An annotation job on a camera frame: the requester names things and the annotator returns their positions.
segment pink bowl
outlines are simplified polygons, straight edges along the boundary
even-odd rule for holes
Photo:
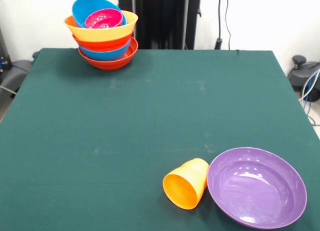
[[[118,27],[123,20],[122,13],[114,8],[104,8],[90,14],[84,25],[87,29],[105,29]]]

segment blue bowl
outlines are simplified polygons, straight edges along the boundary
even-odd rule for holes
[[[112,50],[112,51],[93,51],[90,49],[86,49],[82,46],[80,46],[80,49],[84,53],[85,56],[92,60],[97,61],[115,61],[121,59],[125,53],[127,52],[129,45],[130,45],[131,39],[125,44],[125,46]]]
[[[95,11],[102,9],[121,9],[107,0],[77,0],[72,6],[72,14],[76,25],[80,28],[85,28],[86,18]],[[122,13],[122,25],[127,24],[127,19]]]

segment bowl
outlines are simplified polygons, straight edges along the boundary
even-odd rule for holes
[[[106,29],[122,24],[122,12],[114,8],[105,8],[90,14],[84,24],[87,29]]]
[[[106,42],[85,42],[85,41],[79,40],[74,35],[73,35],[73,38],[78,43],[79,46],[82,46],[86,49],[89,49],[89,50],[104,49],[106,51],[111,51],[111,50],[119,49],[122,46],[126,45],[128,40],[130,40],[132,34],[133,32],[123,38],[110,40]]]
[[[74,17],[69,16],[64,20],[64,23],[73,33],[73,35],[83,42],[107,42],[117,39],[122,39],[130,35],[134,29],[138,16],[129,11],[123,11],[128,24],[119,27],[111,28],[81,28],[76,27]]]
[[[123,47],[115,49],[115,50],[104,50],[104,49],[87,49],[80,46],[81,51],[88,58],[98,61],[114,61],[121,59],[125,53],[127,52],[130,44],[129,40]]]
[[[97,61],[91,58],[86,57],[81,49],[79,48],[78,51],[80,55],[92,66],[104,70],[104,71],[113,71],[121,69],[122,67],[126,66],[132,58],[135,56],[138,50],[138,42],[134,37],[131,37],[131,42],[129,45],[128,50],[125,52],[124,56],[121,59],[116,61]]]
[[[288,226],[307,205],[306,186],[298,172],[259,148],[238,147],[218,155],[209,166],[207,186],[222,211],[255,229]]]
[[[72,14],[76,26],[85,28],[85,21],[92,13],[102,9],[116,9],[121,12],[121,9],[108,0],[77,0],[72,6]],[[127,24],[127,19],[123,16],[122,25]]]

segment yellow cup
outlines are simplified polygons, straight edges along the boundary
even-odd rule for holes
[[[209,164],[194,158],[168,173],[163,189],[172,203],[185,210],[194,209],[207,187]]]

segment cable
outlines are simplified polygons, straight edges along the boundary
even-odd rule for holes
[[[13,95],[16,95],[16,94],[17,94],[15,91],[12,91],[11,89],[6,88],[6,87],[3,87],[3,86],[0,86],[0,89],[5,90],[5,91],[7,91],[7,92],[9,92],[9,93],[11,93],[11,94],[13,94]]]
[[[226,30],[227,30],[227,31],[228,31],[228,33],[229,33],[228,49],[230,50],[231,32],[230,32],[230,30],[229,30],[228,22],[227,22],[228,8],[229,8],[229,0],[226,0],[226,8],[225,8],[225,16],[224,16],[224,20],[225,20]]]
[[[312,117],[308,115],[308,118],[311,119],[311,121],[313,122],[312,126],[316,125],[316,121]]]
[[[12,66],[13,66],[13,67],[16,67],[17,69],[20,69],[20,70],[23,70],[23,71],[25,71],[25,72],[29,73],[29,71],[28,71],[28,70],[26,70],[26,69],[24,69],[24,68],[22,68],[22,67],[19,67],[19,66],[14,65],[14,64],[12,64]]]
[[[309,102],[309,103],[310,103],[310,105],[309,105],[309,109],[308,109],[308,111],[306,112],[306,115],[309,115],[310,110],[311,110],[311,102]]]
[[[317,65],[320,65],[320,62],[310,61],[310,62],[306,62],[306,63],[302,64],[301,66],[310,65],[310,64],[314,64],[314,65],[311,67],[308,67],[308,70],[313,69]],[[289,75],[292,73],[293,70],[297,70],[297,69],[295,69],[295,68],[291,69],[290,72],[288,73],[288,75],[286,76],[287,78],[289,78]]]
[[[219,0],[219,3],[218,3],[219,39],[221,39],[221,15],[220,15],[220,9],[221,9],[221,0]]]
[[[308,112],[306,112],[306,115],[313,122],[312,126],[314,126],[314,127],[320,126],[320,124],[317,124],[316,121],[311,116],[309,116],[310,110],[311,110],[311,102],[310,102],[309,110],[308,110]]]
[[[310,77],[306,80],[303,89],[302,89],[302,97],[299,99],[299,101],[303,100],[310,92],[311,90],[314,88],[314,86],[316,85],[316,82],[318,80],[318,76],[320,74],[320,69],[318,69],[317,71],[315,71],[312,75],[310,75]],[[310,89],[305,93],[306,90],[306,86],[308,85],[309,81],[312,79],[312,77],[315,76],[314,81],[310,87]]]
[[[313,79],[314,79],[314,76],[311,78],[311,80],[310,80],[310,82],[309,82],[308,91],[310,90],[311,83],[312,83]],[[304,102],[303,109],[306,108],[306,105],[307,105],[307,103],[308,103],[308,98],[309,98],[309,94],[308,94],[308,95],[306,96],[306,98],[305,98],[305,102]]]

